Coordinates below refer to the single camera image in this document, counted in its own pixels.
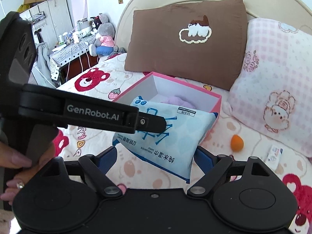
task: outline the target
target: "orange ball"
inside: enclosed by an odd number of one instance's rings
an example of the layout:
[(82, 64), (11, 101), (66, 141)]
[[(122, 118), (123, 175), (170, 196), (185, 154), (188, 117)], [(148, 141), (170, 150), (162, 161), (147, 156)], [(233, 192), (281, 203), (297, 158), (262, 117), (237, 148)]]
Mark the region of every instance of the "orange ball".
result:
[(231, 149), (234, 152), (240, 152), (244, 148), (243, 139), (237, 134), (233, 135), (231, 139)]

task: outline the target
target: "gray plush toy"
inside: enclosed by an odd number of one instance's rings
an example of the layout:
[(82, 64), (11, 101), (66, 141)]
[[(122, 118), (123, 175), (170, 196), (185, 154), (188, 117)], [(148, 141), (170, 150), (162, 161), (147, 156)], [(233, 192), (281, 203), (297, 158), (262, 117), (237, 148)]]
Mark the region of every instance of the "gray plush toy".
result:
[(99, 26), (96, 33), (96, 40), (94, 44), (89, 46), (89, 53), (91, 56), (106, 56), (114, 53), (125, 53), (124, 48), (119, 48), (114, 44), (115, 29), (114, 26), (108, 22), (108, 17), (102, 13), (99, 14), (99, 19), (102, 24)]

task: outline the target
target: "ring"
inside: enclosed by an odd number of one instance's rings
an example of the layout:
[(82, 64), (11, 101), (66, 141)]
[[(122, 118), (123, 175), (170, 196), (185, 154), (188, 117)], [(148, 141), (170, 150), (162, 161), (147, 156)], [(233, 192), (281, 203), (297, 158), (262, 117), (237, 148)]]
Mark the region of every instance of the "ring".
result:
[(16, 184), (16, 187), (17, 187), (18, 189), (22, 189), (24, 186), (25, 186), (25, 185), (24, 185), (23, 182), (18, 182), (18, 183)]

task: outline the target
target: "blue shorts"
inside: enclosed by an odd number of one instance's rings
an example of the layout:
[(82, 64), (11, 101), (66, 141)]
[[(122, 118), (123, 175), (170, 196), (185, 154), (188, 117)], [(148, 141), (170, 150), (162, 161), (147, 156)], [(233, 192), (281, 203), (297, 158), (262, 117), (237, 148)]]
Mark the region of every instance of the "blue shorts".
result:
[(97, 55), (101, 54), (103, 56), (106, 56), (106, 55), (110, 55), (113, 51), (114, 51), (114, 48), (110, 46), (99, 46), (96, 48)]

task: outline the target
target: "blue wipes packet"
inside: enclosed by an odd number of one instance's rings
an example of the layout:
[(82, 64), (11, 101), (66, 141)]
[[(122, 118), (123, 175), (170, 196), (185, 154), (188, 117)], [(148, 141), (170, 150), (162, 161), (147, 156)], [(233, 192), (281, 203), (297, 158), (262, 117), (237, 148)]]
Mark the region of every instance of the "blue wipes packet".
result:
[(164, 117), (166, 131), (160, 134), (141, 131), (135, 134), (115, 133), (113, 146), (121, 143), (141, 160), (189, 184), (195, 150), (215, 122), (217, 113), (145, 101), (141, 96), (135, 98), (131, 105), (138, 107), (140, 112)]

